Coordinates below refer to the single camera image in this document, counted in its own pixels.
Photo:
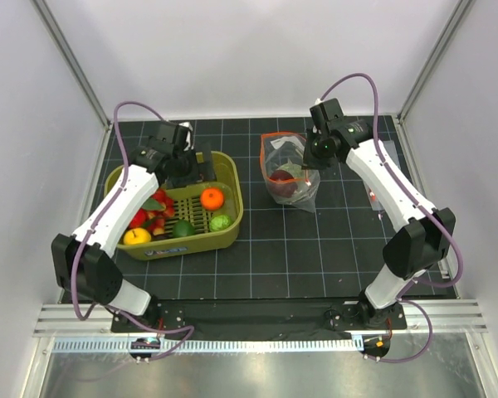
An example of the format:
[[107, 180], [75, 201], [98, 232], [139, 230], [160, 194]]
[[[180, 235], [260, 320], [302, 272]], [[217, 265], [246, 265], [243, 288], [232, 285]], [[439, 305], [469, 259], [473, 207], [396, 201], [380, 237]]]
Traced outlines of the olive green plastic basket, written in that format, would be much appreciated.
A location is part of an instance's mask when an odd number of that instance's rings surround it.
[[[223, 249], [231, 245], [238, 237], [244, 212], [237, 166], [231, 157], [214, 150], [211, 151], [211, 160], [216, 176], [214, 181], [173, 189], [167, 184], [162, 185], [174, 204], [174, 217], [165, 221], [162, 240], [140, 245], [125, 245], [120, 241], [116, 248], [136, 260], [146, 261]], [[200, 202], [202, 192], [211, 187], [219, 189], [224, 195], [223, 206], [215, 211], [204, 209]], [[231, 225], [221, 231], [211, 231], [209, 224], [213, 217], [225, 215], [230, 217]], [[195, 234], [174, 238], [173, 226], [179, 220], [190, 222]]]

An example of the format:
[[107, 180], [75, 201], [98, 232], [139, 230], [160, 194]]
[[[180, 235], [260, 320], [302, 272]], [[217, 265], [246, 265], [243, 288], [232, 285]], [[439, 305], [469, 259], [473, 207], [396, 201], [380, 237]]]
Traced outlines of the dark red apple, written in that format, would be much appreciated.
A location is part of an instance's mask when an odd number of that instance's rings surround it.
[[275, 170], [270, 176], [270, 181], [268, 187], [273, 195], [289, 198], [297, 190], [294, 177], [285, 170]]

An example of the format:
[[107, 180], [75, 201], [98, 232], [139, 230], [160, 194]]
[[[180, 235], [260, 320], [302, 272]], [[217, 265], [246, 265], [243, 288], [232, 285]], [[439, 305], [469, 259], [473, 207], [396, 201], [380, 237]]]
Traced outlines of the clear zip bag orange zipper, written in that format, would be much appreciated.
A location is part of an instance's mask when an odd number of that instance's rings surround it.
[[320, 173], [303, 168], [306, 139], [292, 132], [264, 133], [260, 139], [261, 174], [271, 197], [279, 205], [315, 213]]

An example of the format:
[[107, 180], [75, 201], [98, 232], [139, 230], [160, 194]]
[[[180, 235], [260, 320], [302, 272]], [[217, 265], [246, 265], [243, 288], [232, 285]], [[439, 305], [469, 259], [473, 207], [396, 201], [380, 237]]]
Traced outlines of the netted green melon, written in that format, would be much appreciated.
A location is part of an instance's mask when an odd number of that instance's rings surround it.
[[295, 203], [297, 201], [303, 201], [308, 197], [310, 190], [315, 187], [315, 171], [314, 170], [304, 169], [300, 164], [293, 163], [292, 161], [288, 161], [287, 163], [282, 164], [277, 169], [285, 170], [285, 171], [289, 172], [294, 177], [294, 179], [297, 183], [297, 190], [295, 191], [295, 193], [293, 194], [292, 197], [289, 197], [289, 198], [279, 197], [279, 196], [273, 195], [270, 192], [268, 186], [269, 186], [271, 181], [270, 181], [270, 177], [268, 177], [268, 181], [267, 181], [268, 191], [273, 196], [273, 198], [280, 204], [290, 205], [291, 203]]

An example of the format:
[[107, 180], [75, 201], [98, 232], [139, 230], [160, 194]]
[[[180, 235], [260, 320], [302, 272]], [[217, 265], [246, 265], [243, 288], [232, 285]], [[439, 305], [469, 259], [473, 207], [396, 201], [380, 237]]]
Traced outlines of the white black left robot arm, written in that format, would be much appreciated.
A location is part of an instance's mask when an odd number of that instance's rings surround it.
[[56, 282], [78, 298], [111, 308], [141, 332], [159, 323], [158, 299], [126, 280], [113, 260], [117, 245], [140, 207], [169, 182], [186, 187], [212, 174], [199, 162], [190, 123], [162, 121], [144, 146], [123, 156], [117, 182], [89, 218], [51, 243]]

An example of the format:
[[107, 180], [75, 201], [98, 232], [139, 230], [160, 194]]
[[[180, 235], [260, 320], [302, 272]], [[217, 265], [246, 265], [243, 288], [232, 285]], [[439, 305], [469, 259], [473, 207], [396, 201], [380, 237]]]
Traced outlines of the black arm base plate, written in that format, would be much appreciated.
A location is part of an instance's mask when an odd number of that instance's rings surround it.
[[330, 330], [375, 330], [407, 328], [399, 304], [369, 319], [356, 302], [341, 298], [270, 298], [222, 300], [161, 300], [134, 317], [147, 327], [180, 328], [186, 324], [208, 333], [231, 330], [263, 333], [265, 328], [280, 330], [290, 325]]

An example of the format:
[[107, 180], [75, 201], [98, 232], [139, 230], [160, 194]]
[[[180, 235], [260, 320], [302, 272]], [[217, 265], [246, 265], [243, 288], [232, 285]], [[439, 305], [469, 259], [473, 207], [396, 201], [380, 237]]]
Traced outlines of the orange tangerine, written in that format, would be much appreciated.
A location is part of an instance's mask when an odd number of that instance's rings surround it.
[[217, 211], [223, 207], [225, 196], [221, 189], [217, 187], [208, 187], [200, 195], [202, 207], [207, 211]]

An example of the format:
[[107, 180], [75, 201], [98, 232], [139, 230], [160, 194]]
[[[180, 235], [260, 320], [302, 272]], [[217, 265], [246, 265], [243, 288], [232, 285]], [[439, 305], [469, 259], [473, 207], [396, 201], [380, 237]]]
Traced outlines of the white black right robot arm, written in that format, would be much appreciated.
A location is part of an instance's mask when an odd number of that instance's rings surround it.
[[334, 160], [346, 164], [373, 192], [395, 231], [383, 248], [383, 268], [357, 304], [359, 322], [377, 328], [410, 285], [447, 256], [456, 217], [412, 185], [368, 123], [346, 122], [338, 100], [317, 100], [310, 115], [314, 126], [307, 133], [303, 167], [322, 170]]

